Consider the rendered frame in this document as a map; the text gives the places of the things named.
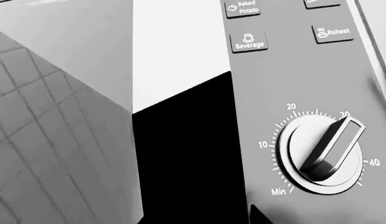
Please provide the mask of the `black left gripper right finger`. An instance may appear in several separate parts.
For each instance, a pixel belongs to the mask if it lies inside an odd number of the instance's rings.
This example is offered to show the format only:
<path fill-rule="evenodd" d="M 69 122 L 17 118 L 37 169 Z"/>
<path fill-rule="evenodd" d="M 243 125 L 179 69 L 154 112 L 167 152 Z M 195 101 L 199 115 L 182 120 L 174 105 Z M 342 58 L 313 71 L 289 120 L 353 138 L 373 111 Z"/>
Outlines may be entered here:
<path fill-rule="evenodd" d="M 250 224 L 273 224 L 254 204 L 250 205 Z"/>

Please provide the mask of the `grey microwave oven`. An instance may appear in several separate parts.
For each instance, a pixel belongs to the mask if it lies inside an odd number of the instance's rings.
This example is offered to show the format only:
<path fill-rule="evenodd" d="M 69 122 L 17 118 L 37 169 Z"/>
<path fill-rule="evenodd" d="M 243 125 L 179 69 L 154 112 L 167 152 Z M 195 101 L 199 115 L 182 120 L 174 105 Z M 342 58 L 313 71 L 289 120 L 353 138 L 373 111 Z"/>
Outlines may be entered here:
<path fill-rule="evenodd" d="M 227 19 L 226 0 L 135 0 L 133 132 L 145 224 L 386 224 L 386 102 L 346 0 L 259 0 Z M 312 25 L 355 39 L 317 44 Z M 233 54 L 229 35 L 263 31 L 269 48 Z M 337 195 L 306 192 L 276 160 L 281 130 L 303 115 L 365 125 L 362 175 Z"/>

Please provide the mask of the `microwave door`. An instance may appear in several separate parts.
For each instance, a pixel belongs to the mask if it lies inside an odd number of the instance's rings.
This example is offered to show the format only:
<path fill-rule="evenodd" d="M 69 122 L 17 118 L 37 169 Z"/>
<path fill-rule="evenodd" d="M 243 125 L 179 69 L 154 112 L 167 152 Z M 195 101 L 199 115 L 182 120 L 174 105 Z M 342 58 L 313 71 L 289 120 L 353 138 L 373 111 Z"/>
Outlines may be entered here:
<path fill-rule="evenodd" d="M 346 0 L 386 102 L 386 0 Z"/>

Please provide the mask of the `silver timer dial knob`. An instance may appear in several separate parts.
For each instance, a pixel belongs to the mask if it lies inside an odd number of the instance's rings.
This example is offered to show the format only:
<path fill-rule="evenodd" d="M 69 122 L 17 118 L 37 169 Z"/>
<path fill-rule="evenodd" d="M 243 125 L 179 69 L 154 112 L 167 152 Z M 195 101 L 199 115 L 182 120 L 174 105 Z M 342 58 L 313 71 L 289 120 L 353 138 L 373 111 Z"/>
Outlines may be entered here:
<path fill-rule="evenodd" d="M 294 186 L 312 194 L 341 194 L 362 175 L 359 139 L 364 131 L 365 125 L 351 116 L 303 115 L 281 130 L 276 160 Z"/>

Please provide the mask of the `beverage button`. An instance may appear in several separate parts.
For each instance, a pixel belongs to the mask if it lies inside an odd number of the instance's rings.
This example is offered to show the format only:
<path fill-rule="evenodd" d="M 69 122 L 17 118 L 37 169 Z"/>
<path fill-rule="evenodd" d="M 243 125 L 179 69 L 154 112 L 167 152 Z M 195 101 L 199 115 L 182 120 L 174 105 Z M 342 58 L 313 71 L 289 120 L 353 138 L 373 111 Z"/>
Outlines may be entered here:
<path fill-rule="evenodd" d="M 229 35 L 233 54 L 258 52 L 268 50 L 269 44 L 263 31 L 235 32 Z"/>

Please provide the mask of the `reheat button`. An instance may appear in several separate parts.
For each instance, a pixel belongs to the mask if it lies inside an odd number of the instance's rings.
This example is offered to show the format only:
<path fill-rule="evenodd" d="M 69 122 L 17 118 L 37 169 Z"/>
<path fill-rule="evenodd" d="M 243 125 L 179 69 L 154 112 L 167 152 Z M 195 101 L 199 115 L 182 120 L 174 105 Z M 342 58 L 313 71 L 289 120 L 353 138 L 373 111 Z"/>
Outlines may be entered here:
<path fill-rule="evenodd" d="M 317 44 L 347 42 L 355 39 L 355 31 L 349 24 L 338 22 L 322 22 L 312 25 Z"/>

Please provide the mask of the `baked potato button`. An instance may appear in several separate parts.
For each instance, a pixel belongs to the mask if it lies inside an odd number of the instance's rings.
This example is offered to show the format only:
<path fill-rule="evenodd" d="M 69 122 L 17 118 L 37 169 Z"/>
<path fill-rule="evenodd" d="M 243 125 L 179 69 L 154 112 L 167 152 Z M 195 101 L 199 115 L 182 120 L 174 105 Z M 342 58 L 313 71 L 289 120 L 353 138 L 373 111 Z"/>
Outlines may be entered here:
<path fill-rule="evenodd" d="M 224 9 L 227 19 L 259 16 L 261 14 L 259 0 L 226 0 Z"/>

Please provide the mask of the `grey preset button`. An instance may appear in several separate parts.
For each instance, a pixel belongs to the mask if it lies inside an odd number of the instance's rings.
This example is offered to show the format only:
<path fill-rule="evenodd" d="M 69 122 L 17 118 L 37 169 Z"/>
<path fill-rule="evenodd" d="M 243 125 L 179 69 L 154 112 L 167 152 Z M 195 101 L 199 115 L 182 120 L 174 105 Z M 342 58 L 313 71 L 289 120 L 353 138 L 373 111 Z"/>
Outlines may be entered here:
<path fill-rule="evenodd" d="M 303 0 L 306 9 L 321 9 L 341 5 L 341 0 Z"/>

